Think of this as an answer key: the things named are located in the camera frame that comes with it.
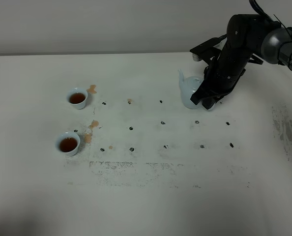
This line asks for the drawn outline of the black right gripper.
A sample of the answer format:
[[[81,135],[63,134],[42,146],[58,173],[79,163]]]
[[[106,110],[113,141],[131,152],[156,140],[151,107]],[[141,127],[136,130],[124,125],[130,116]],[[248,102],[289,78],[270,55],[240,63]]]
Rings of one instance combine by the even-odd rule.
[[[206,110],[212,110],[218,101],[231,93],[248,63],[263,64],[263,60],[246,49],[223,49],[217,61],[209,65],[205,81],[192,94],[194,104],[202,101]]]

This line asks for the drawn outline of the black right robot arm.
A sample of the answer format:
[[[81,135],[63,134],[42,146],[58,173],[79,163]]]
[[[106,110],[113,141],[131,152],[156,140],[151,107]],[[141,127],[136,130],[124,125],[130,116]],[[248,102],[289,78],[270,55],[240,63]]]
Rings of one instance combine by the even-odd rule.
[[[227,33],[192,48],[207,63],[204,80],[191,101],[209,110],[232,92],[247,63],[287,66],[292,71],[292,27],[260,15],[238,14],[230,18]]]

